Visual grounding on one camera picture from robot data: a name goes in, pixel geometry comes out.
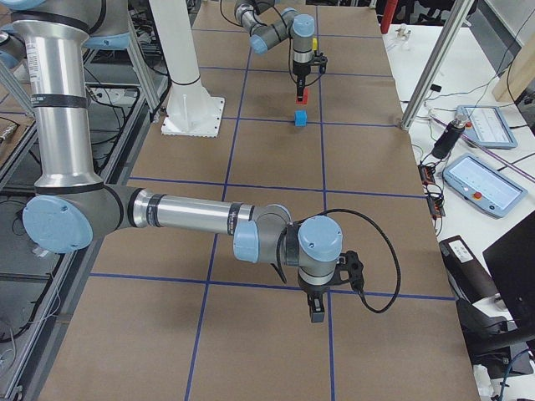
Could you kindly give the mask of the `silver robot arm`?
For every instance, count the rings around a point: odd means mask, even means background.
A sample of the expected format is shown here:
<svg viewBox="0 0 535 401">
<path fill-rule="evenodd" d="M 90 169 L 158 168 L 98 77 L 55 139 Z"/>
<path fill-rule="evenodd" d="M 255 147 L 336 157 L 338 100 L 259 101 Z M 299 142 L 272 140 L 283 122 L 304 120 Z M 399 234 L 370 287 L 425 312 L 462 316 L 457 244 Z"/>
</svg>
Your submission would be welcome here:
<svg viewBox="0 0 535 401">
<path fill-rule="evenodd" d="M 23 210 L 30 238 L 42 248 L 66 254 L 123 228 L 176 227 L 232 238 L 236 259 L 269 263 L 282 282 L 283 267 L 297 269 L 311 322 L 324 319 L 324 294 L 340 277 L 342 231 L 320 212 L 294 221 L 282 205 L 254 206 L 158 194 L 111 185 L 101 172 L 110 152 L 97 160 L 89 125 L 85 50 L 124 51 L 137 42 L 130 1 L 1 1 L 10 13 L 7 38 L 19 39 L 26 58 L 38 130 L 41 175 L 36 195 Z M 214 97 L 201 81 L 191 20 L 184 1 L 147 1 L 167 67 L 170 113 L 164 135 L 217 136 L 226 100 Z M 237 1 L 231 23 L 246 29 L 254 53 L 263 54 L 290 40 L 290 72 L 297 100 L 307 92 L 311 68 L 325 73 L 327 59 L 313 42 L 314 17 L 287 8 L 278 21 L 261 24 L 274 1 Z"/>
<path fill-rule="evenodd" d="M 290 41 L 288 72 L 296 85 L 296 102 L 306 104 L 309 86 L 307 77 L 313 67 L 324 74 L 327 63 L 327 58 L 318 50 L 315 19 L 294 8 L 286 8 L 278 13 L 278 20 L 266 24 L 260 15 L 268 9 L 276 9 L 274 1 L 237 1 L 234 18 L 248 32 L 251 48 L 256 54 L 265 54 L 285 40 Z"/>
</svg>

